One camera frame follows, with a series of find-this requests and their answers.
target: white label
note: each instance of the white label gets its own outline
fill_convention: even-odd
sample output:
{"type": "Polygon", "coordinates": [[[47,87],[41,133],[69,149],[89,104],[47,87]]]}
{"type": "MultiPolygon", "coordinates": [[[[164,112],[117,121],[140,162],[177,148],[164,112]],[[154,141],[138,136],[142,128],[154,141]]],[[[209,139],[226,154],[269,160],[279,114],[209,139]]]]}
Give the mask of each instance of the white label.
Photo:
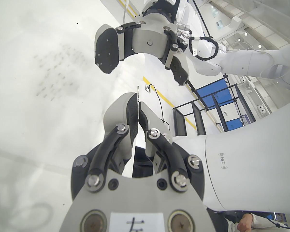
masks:
{"type": "Polygon", "coordinates": [[[112,212],[109,232],[163,232],[163,213],[112,212]]]}

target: human hand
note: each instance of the human hand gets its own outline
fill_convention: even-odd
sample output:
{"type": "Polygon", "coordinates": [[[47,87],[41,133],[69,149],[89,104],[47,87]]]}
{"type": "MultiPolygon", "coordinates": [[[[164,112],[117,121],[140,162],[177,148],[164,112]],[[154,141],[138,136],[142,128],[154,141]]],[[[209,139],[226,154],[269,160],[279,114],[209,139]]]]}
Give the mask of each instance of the human hand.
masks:
{"type": "Polygon", "coordinates": [[[246,213],[243,215],[242,219],[240,220],[237,229],[240,232],[250,232],[251,231],[251,223],[254,217],[250,213],[246,213]]]}

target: nfc logo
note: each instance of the nfc logo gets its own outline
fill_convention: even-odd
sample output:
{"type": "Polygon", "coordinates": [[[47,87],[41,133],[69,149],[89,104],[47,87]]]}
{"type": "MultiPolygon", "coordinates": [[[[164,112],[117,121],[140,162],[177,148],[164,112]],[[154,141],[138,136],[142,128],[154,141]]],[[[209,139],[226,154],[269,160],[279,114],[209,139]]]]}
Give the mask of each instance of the nfc logo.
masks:
{"type": "Polygon", "coordinates": [[[219,153],[218,154],[220,156],[220,161],[221,161],[221,168],[222,169],[227,169],[228,167],[225,165],[225,154],[224,153],[219,153]]]}

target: blue panel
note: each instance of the blue panel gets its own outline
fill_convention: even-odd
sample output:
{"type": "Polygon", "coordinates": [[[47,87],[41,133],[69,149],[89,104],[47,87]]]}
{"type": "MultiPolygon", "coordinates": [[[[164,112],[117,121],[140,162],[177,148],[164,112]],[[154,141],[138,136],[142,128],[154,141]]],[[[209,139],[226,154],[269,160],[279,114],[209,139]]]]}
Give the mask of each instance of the blue panel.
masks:
{"type": "Polygon", "coordinates": [[[243,124],[241,123],[240,118],[236,118],[233,120],[226,121],[229,131],[242,127],[243,124]]]}
{"type": "MultiPolygon", "coordinates": [[[[227,84],[225,82],[225,79],[221,79],[217,82],[209,84],[208,86],[205,86],[205,87],[198,89],[197,92],[200,95],[200,97],[203,97],[203,96],[206,96],[206,95],[211,94],[213,92],[219,91],[220,89],[223,89],[226,87],[227,87],[227,84]]],[[[214,94],[214,96],[216,97],[218,104],[232,99],[232,96],[229,92],[229,89],[225,89],[223,91],[220,91],[220,92],[214,94]]],[[[211,96],[207,96],[207,97],[203,98],[203,101],[207,105],[207,107],[215,105],[213,98],[211,96]]],[[[233,103],[233,101],[225,102],[222,105],[226,105],[226,104],[230,104],[230,103],[233,103]]]]}

